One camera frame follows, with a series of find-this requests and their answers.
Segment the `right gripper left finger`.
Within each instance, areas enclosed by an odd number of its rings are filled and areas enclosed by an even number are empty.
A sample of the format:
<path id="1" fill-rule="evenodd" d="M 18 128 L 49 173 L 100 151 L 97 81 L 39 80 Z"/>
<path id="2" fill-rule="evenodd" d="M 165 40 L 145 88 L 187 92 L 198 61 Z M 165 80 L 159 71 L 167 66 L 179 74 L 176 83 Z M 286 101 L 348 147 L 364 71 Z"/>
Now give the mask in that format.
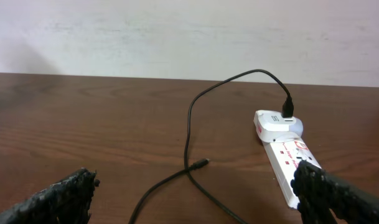
<path id="1" fill-rule="evenodd" d="M 35 193 L 0 213 L 0 224 L 87 224 L 95 188 L 96 172 L 86 168 Z"/>

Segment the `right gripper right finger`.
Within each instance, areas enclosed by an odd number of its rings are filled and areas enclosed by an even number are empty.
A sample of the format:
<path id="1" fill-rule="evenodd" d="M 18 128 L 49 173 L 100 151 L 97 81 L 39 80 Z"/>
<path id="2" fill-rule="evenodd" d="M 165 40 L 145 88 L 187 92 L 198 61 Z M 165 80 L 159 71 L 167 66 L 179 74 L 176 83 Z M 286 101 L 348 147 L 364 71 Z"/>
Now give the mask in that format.
<path id="1" fill-rule="evenodd" d="M 303 223 L 379 224 L 379 198 L 302 160 L 291 181 Z"/>

